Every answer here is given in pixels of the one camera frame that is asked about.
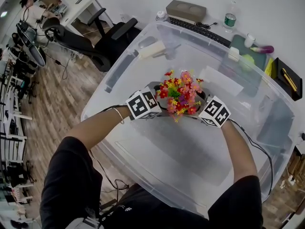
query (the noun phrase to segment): bracelet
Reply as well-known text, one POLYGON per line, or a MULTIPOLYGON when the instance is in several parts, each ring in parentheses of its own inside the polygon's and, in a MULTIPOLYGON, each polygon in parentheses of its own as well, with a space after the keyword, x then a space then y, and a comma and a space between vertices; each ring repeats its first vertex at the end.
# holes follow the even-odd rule
POLYGON ((112 109, 114 109, 116 112, 118 112, 118 114, 119 114, 120 117, 122 118, 121 124, 124 124, 125 122, 124 122, 124 119, 123 119, 121 113, 120 113, 116 108, 112 108, 112 109))

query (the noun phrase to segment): green cutting mat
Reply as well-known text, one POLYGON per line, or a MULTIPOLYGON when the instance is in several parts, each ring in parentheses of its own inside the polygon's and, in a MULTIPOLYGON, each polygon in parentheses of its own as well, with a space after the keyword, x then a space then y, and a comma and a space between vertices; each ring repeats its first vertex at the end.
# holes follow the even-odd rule
POLYGON ((262 71, 264 71, 267 55, 262 54, 262 53, 254 52, 254 51, 250 50, 249 48, 246 48, 244 46, 244 41, 245 41, 244 37, 242 37, 240 35, 235 35, 232 39, 230 47, 237 48, 239 50, 240 55, 245 55, 245 54, 251 55, 254 59, 255 65, 258 68, 260 68, 262 71))

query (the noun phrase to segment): bottle cap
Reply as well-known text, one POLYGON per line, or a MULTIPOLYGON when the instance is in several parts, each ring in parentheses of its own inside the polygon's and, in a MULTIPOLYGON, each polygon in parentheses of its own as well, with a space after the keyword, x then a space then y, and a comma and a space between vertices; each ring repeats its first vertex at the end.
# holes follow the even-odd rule
POLYGON ((159 11, 159 12, 157 12, 157 16, 158 16, 160 19, 162 19, 162 18, 165 17, 165 12, 164 12, 164 11, 159 11))

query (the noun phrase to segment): keyboard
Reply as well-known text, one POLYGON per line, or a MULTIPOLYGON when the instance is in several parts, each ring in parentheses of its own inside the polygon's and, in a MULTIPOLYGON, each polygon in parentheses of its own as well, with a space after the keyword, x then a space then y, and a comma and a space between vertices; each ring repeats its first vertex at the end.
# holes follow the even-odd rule
POLYGON ((173 24, 173 25, 178 25, 180 27, 183 27, 183 28, 186 28, 186 29, 189 29, 191 31, 194 31, 198 34, 201 34, 202 36, 206 36, 207 38, 209 39, 212 39, 213 41, 215 42, 218 42, 224 46, 226 46, 227 48, 230 47, 230 44, 231 42, 213 32, 210 32, 208 31, 207 29, 205 28, 202 28, 202 27, 199 27, 199 26, 196 26, 196 25, 193 25, 193 24, 190 24, 188 22, 185 22, 185 21, 182 21, 182 20, 179 20, 179 19, 175 19, 175 18, 172 18, 170 17, 171 21, 170 23, 173 24))

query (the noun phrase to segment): white cup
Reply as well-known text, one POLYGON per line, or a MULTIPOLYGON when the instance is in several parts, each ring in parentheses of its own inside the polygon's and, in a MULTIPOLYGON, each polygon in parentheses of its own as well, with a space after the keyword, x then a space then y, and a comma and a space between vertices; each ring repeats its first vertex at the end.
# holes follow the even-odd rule
POLYGON ((248 33, 247 37, 246 37, 246 40, 244 41, 244 46, 246 48, 250 48, 254 41, 255 41, 255 37, 248 33))

